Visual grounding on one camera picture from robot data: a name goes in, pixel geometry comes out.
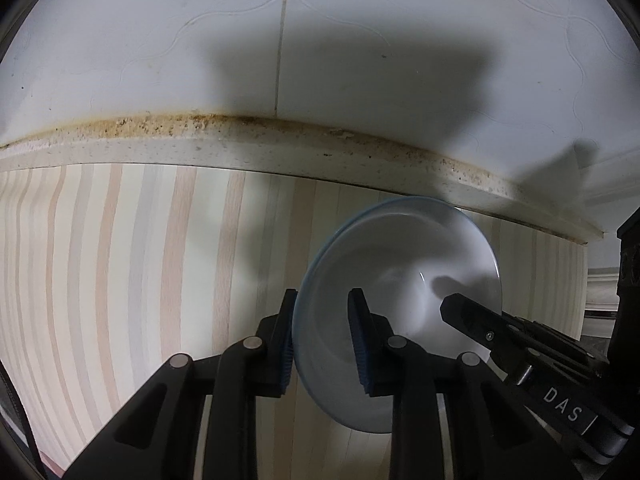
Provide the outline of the white bowl blue rim dots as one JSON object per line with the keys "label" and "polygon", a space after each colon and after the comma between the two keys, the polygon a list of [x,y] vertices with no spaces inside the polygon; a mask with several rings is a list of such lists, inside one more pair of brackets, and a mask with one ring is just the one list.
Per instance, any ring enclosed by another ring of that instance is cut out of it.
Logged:
{"label": "white bowl blue rim dots", "polygon": [[392,400],[360,384],[347,297],[362,289],[370,310],[427,352],[455,358],[487,350],[446,324],[442,300],[460,292],[502,310],[497,258],[469,214],[440,200],[386,200],[345,222],[323,245],[300,286],[293,316],[294,358],[302,383],[329,417],[370,434],[392,429]]}

